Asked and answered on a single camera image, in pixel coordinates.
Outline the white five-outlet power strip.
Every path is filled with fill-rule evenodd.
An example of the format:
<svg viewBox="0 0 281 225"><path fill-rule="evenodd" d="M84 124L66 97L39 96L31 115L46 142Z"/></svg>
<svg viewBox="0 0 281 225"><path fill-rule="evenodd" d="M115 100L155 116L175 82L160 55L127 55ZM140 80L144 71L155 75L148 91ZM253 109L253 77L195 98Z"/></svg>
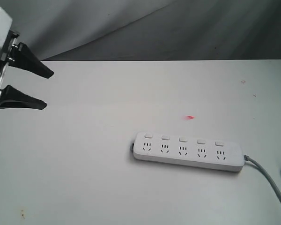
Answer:
<svg viewBox="0 0 281 225"><path fill-rule="evenodd" d="M244 155L237 143L150 132L139 132L133 143L138 160L240 172Z"/></svg>

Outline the grey wrinkled backdrop cloth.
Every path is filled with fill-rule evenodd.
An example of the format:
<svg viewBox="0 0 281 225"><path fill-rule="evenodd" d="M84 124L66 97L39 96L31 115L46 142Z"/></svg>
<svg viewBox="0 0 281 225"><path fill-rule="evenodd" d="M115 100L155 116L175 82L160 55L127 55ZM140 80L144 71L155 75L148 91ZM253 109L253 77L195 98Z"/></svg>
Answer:
<svg viewBox="0 0 281 225"><path fill-rule="evenodd" d="M0 0L41 60L281 60L281 0Z"/></svg>

